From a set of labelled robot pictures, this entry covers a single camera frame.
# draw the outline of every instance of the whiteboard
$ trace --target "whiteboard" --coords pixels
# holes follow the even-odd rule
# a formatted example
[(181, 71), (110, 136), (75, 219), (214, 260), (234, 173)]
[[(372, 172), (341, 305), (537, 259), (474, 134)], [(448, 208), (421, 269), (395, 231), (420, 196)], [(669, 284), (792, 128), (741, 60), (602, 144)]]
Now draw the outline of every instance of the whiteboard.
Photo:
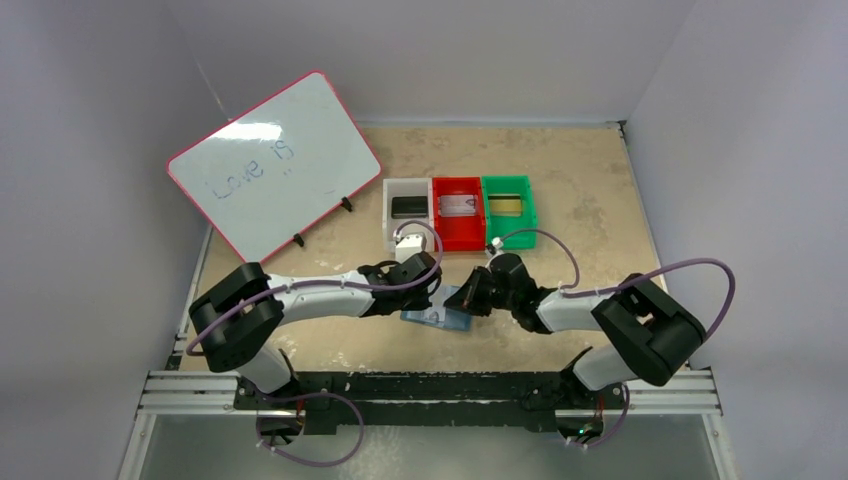
[(263, 261), (381, 171), (333, 87), (312, 72), (168, 161), (244, 261)]

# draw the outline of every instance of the yellow object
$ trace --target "yellow object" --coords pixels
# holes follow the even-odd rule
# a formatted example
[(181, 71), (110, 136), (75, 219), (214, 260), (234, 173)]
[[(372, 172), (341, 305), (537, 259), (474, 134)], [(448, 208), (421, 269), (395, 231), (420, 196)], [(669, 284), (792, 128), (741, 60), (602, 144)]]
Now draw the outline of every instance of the yellow object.
[(518, 195), (489, 195), (489, 213), (502, 217), (520, 217), (521, 197)]

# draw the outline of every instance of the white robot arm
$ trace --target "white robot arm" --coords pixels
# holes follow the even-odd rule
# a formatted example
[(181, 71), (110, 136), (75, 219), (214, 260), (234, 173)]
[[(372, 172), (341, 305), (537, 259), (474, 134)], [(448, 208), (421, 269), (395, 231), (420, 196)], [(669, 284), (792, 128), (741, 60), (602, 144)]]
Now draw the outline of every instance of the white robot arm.
[(509, 310), (522, 328), (540, 334), (603, 331), (611, 344), (584, 350), (562, 372), (575, 388), (598, 391), (637, 378), (665, 385), (707, 339), (701, 322), (653, 282), (607, 295), (569, 295), (537, 286), (518, 255), (490, 253), (445, 306), (476, 316)]

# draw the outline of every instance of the cable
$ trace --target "cable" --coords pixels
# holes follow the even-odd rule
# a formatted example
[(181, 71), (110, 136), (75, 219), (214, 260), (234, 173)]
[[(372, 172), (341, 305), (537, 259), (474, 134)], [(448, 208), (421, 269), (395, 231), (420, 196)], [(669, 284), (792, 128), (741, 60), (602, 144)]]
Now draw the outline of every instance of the cable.
[(350, 449), (350, 451), (348, 453), (346, 453), (344, 456), (342, 456), (342, 457), (340, 457), (336, 460), (331, 460), (329, 462), (320, 462), (320, 461), (309, 460), (309, 459), (306, 459), (306, 458), (298, 457), (296, 455), (292, 455), (291, 453), (288, 453), (284, 450), (280, 450), (280, 449), (276, 448), (274, 445), (271, 445), (269, 442), (266, 442), (265, 439), (262, 438), (262, 417), (256, 417), (256, 436), (259, 437), (259, 444), (258, 445), (265, 447), (271, 453), (276, 453), (277, 455), (280, 455), (281, 457), (287, 458), (287, 459), (289, 459), (293, 462), (299, 463), (301, 465), (306, 465), (308, 467), (335, 467), (336, 465), (340, 465), (340, 464), (350, 460), (354, 455), (356, 455), (356, 452), (359, 451), (359, 447), (362, 446), (362, 440), (365, 438), (365, 419), (362, 418), (362, 412), (360, 412), (359, 409), (356, 408), (356, 405), (354, 405), (354, 403), (351, 402), (349, 399), (347, 399), (347, 398), (345, 398), (341, 395), (336, 395), (335, 393), (329, 393), (329, 392), (306, 393), (304, 395), (296, 395), (294, 397), (279, 398), (279, 397), (272, 397), (270, 395), (262, 393), (261, 391), (259, 391), (259, 389), (256, 388), (255, 385), (254, 385), (254, 390), (263, 399), (265, 399), (269, 402), (287, 403), (287, 402), (294, 402), (294, 401), (301, 401), (301, 400), (309, 400), (310, 398), (332, 398), (332, 399), (338, 400), (338, 401), (344, 403), (345, 405), (347, 405), (348, 407), (350, 407), (350, 409), (353, 410), (353, 414), (356, 415), (356, 421), (359, 422), (359, 436), (357, 437), (356, 444), (353, 446), (353, 448)]
[[(439, 265), (441, 265), (441, 263), (442, 263), (442, 257), (444, 256), (444, 250), (442, 248), (442, 237), (439, 236), (439, 234), (436, 232), (436, 230), (433, 227), (431, 227), (427, 223), (422, 222), (420, 220), (407, 220), (406, 222), (402, 223), (396, 229), (396, 231), (400, 232), (401, 230), (403, 230), (404, 228), (406, 228), (408, 225), (411, 225), (411, 224), (421, 225), (422, 227), (429, 230), (430, 233), (433, 234), (433, 238), (436, 239), (436, 245), (438, 245), (438, 247), (439, 247), (438, 255), (436, 256), (436, 263), (433, 265), (433, 267), (426, 274), (424, 274), (423, 277), (419, 278), (418, 280), (413, 280), (409, 283), (404, 283), (403, 285), (370, 285), (370, 284), (367, 284), (367, 283), (344, 282), (344, 287), (359, 288), (359, 289), (362, 289), (362, 290), (372, 290), (372, 291), (381, 291), (381, 292), (405, 290), (407, 288), (412, 288), (412, 287), (416, 287), (418, 285), (421, 285), (422, 283), (429, 280), (430, 277), (435, 275), (436, 271), (438, 271), (438, 269), (439, 269)], [(242, 301), (241, 303), (234, 306), (233, 308), (227, 310), (223, 315), (218, 317), (214, 322), (210, 323), (208, 327), (203, 329), (202, 332), (198, 332), (197, 337), (195, 337), (194, 340), (189, 342), (188, 346), (186, 346), (186, 350), (185, 350), (186, 355), (188, 355), (189, 357), (202, 357), (203, 352), (194, 351), (194, 349), (197, 347), (197, 345), (200, 344), (203, 340), (206, 340), (206, 337), (208, 337), (209, 334), (213, 330), (215, 330), (216, 328), (221, 326), (221, 324), (223, 324), (227, 320), (233, 318), (236, 314), (238, 314), (239, 312), (244, 310), (246, 307), (253, 305), (257, 301), (262, 300), (265, 297), (270, 297), (272, 295), (276, 295), (278, 293), (285, 292), (289, 288), (294, 289), (294, 288), (301, 288), (301, 287), (314, 287), (314, 286), (318, 286), (318, 285), (341, 286), (342, 282), (340, 282), (338, 280), (302, 280), (300, 282), (294, 282), (291, 285), (281, 285), (279, 287), (269, 288), (268, 290), (264, 290), (262, 292), (259, 292), (256, 295), (248, 298), (247, 300)]]
[(574, 288), (580, 283), (580, 267), (577, 266), (577, 259), (574, 258), (574, 254), (571, 253), (571, 250), (568, 248), (568, 246), (565, 245), (565, 242), (557, 238), (553, 233), (547, 232), (540, 228), (521, 228), (513, 232), (507, 233), (506, 235), (501, 237), (501, 240), (505, 242), (507, 238), (524, 232), (535, 232), (550, 238), (551, 240), (556, 242), (557, 245), (559, 245), (559, 248), (561, 248), (566, 255), (568, 255), (568, 258), (571, 260), (571, 265), (574, 266), (574, 282), (568, 285), (563, 285), (561, 288)]
[(618, 420), (616, 420), (615, 423), (612, 425), (612, 427), (610, 427), (608, 433), (606, 433), (603, 436), (601, 436), (600, 438), (598, 438), (598, 440), (595, 441), (595, 442), (588, 443), (588, 444), (584, 443), (583, 445), (585, 445), (586, 448), (590, 448), (590, 447), (594, 448), (594, 447), (602, 445), (607, 440), (609, 440), (610, 437), (615, 435), (615, 432), (617, 432), (621, 428), (621, 425), (624, 424), (624, 419), (625, 419), (625, 417), (627, 417), (627, 411), (630, 410), (630, 389), (627, 388), (626, 383), (622, 383), (621, 387), (624, 390), (624, 407), (622, 407), (622, 409), (621, 409), (621, 415), (619, 415)]
[(733, 274), (733, 270), (731, 270), (726, 263), (715, 258), (692, 258), (690, 260), (683, 260), (681, 262), (672, 263), (671, 265), (660, 267), (644, 275), (639, 275), (636, 278), (628, 280), (622, 283), (621, 285), (617, 285), (614, 287), (599, 288), (597, 290), (587, 290), (584, 292), (574, 293), (566, 292), (564, 289), (568, 287), (563, 287), (560, 289), (560, 293), (563, 297), (566, 298), (582, 298), (591, 297), (595, 295), (612, 294), (635, 286), (646, 280), (650, 280), (651, 278), (654, 278), (658, 275), (663, 275), (665, 273), (673, 272), (674, 270), (679, 270), (684, 267), (691, 267), (693, 265), (715, 265), (724, 270), (724, 273), (727, 275), (727, 295), (724, 297), (724, 304), (721, 306), (721, 309), (719, 310), (716, 319), (713, 321), (712, 325), (710, 325), (709, 330), (707, 330), (707, 339), (709, 339), (713, 336), (715, 331), (718, 330), (718, 326), (721, 325), (721, 322), (724, 321), (724, 317), (727, 315), (727, 311), (730, 310), (730, 304), (731, 302), (733, 302), (733, 296), (736, 294), (736, 276)]
[(502, 236), (501, 240), (506, 241), (507, 238), (523, 232), (535, 232), (550, 238), (551, 240), (556, 242), (556, 244), (559, 245), (560, 248), (563, 249), (566, 255), (568, 255), (568, 258), (571, 260), (571, 264), (574, 266), (574, 282), (568, 285), (560, 286), (560, 293), (563, 297), (566, 298), (582, 298), (617, 293), (632, 286), (638, 285), (639, 283), (642, 283), (646, 280), (650, 280), (658, 275), (673, 272), (684, 267), (691, 267), (693, 265), (715, 265), (724, 270), (724, 273), (727, 275), (727, 295), (724, 298), (724, 304), (722, 304), (718, 315), (716, 315), (716, 319), (713, 321), (712, 325), (710, 325), (710, 328), (707, 330), (707, 339), (709, 339), (713, 336), (716, 330), (718, 330), (719, 325), (721, 325), (721, 323), (724, 321), (724, 317), (727, 315), (727, 311), (730, 310), (730, 304), (733, 302), (733, 297), (734, 295), (736, 295), (736, 276), (733, 274), (733, 270), (731, 270), (726, 263), (715, 258), (692, 258), (689, 260), (683, 260), (681, 262), (672, 263), (671, 265), (660, 267), (652, 272), (648, 272), (644, 275), (639, 275), (638, 277), (628, 280), (622, 283), (621, 285), (616, 285), (613, 287), (587, 290), (584, 292), (566, 292), (567, 289), (575, 288), (580, 283), (580, 267), (578, 267), (577, 265), (577, 259), (574, 257), (574, 254), (571, 253), (571, 250), (565, 245), (565, 242), (557, 238), (552, 233), (546, 232), (539, 228), (522, 228), (519, 230), (515, 230), (514, 232), (510, 232)]

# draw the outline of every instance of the beige table surface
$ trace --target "beige table surface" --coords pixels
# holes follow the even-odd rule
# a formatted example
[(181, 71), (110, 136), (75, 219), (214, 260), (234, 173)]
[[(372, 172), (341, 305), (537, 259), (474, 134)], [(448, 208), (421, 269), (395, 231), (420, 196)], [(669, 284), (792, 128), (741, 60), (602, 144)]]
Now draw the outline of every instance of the beige table surface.
[[(383, 164), (382, 178), (528, 175), (540, 228), (572, 248), (582, 288), (618, 283), (631, 272), (656, 268), (629, 161), (612, 128), (366, 128)], [(289, 245), (267, 272), (329, 275), (392, 258), (382, 241), (382, 178), (351, 199), (354, 213), (338, 209), (304, 234), (306, 248)], [(520, 251), (539, 285), (569, 282), (566, 256), (540, 237)], [(443, 281), (461, 285), (481, 253), (449, 253)], [(209, 245), (198, 292), (239, 265), (217, 234)], [(529, 333), (509, 313), (475, 318), (460, 333), (388, 317), (328, 317), (284, 325), (272, 336), (296, 370), (538, 371), (559, 370), (588, 345), (607, 343), (599, 332)], [(182, 370), (205, 370), (202, 358), (184, 358)]]

